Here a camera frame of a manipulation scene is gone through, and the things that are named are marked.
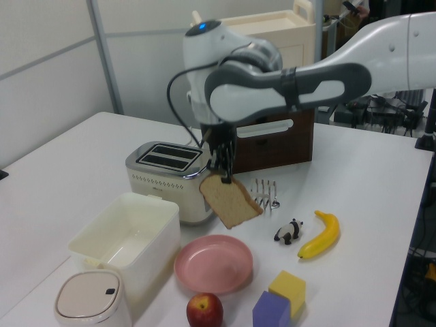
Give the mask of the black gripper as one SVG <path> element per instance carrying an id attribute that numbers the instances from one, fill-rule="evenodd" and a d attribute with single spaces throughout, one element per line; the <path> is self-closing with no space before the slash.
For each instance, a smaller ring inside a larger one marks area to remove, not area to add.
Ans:
<path id="1" fill-rule="evenodd" d="M 214 147 L 214 149 L 211 149 L 208 169 L 210 171 L 220 171 L 222 169 L 221 182 L 231 184 L 236 126 L 229 123 L 219 123 L 216 125 L 201 123 L 200 130 L 202 132 L 202 140 L 209 147 Z"/>

